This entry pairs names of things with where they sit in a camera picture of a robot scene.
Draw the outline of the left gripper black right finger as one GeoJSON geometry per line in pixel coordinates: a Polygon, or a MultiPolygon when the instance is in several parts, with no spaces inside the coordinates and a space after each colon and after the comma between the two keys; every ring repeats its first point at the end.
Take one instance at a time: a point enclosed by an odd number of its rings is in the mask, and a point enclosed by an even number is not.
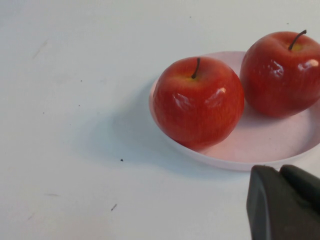
{"type": "Polygon", "coordinates": [[[295,166],[286,164],[280,168],[280,174],[293,187],[297,194],[320,214],[320,179],[315,175],[295,166]]]}

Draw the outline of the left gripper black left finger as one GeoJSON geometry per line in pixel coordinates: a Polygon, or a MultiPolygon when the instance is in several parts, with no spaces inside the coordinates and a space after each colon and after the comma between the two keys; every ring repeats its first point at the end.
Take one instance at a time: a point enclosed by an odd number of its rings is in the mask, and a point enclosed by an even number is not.
{"type": "Polygon", "coordinates": [[[320,215],[273,167],[252,167],[246,211],[253,240],[320,238],[320,215]]]}

